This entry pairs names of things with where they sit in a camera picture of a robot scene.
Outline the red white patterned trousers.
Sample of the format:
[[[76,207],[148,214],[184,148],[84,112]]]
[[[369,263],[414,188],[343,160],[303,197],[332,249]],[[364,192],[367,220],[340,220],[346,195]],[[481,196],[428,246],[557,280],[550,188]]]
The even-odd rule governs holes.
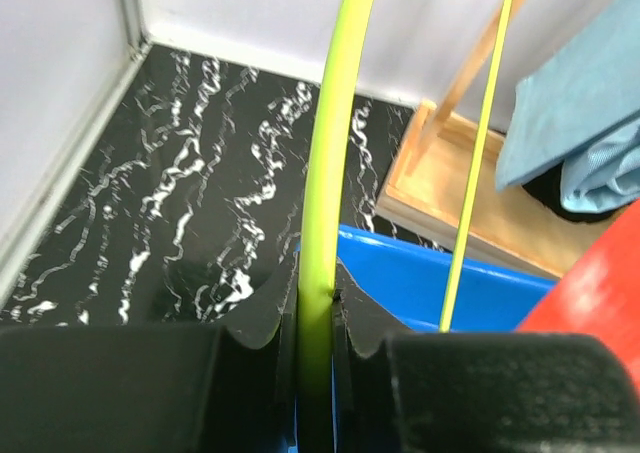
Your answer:
[[[639,204],[622,213],[520,323],[605,344],[639,382]]]

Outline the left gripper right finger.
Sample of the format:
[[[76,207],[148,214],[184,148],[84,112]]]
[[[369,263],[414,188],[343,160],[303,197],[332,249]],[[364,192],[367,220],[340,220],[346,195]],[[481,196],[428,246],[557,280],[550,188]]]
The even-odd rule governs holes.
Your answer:
[[[418,333],[336,270],[339,452],[635,452],[639,398],[575,334]]]

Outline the green plastic hanger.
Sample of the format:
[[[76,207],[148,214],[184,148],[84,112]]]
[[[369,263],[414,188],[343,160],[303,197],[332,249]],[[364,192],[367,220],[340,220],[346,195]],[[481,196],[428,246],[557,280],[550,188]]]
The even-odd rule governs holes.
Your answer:
[[[297,448],[333,451],[331,304],[346,143],[374,0],[342,0],[321,83],[304,194],[297,307]],[[484,63],[489,73],[474,143],[439,329],[449,331],[509,20],[525,0],[503,0],[438,104],[429,133],[445,125]]]

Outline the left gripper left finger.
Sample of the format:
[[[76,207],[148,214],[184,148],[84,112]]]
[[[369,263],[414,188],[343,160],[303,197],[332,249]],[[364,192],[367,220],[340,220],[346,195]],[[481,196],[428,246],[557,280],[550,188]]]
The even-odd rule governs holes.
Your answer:
[[[5,452],[284,452],[298,266],[211,324],[1,332]]]

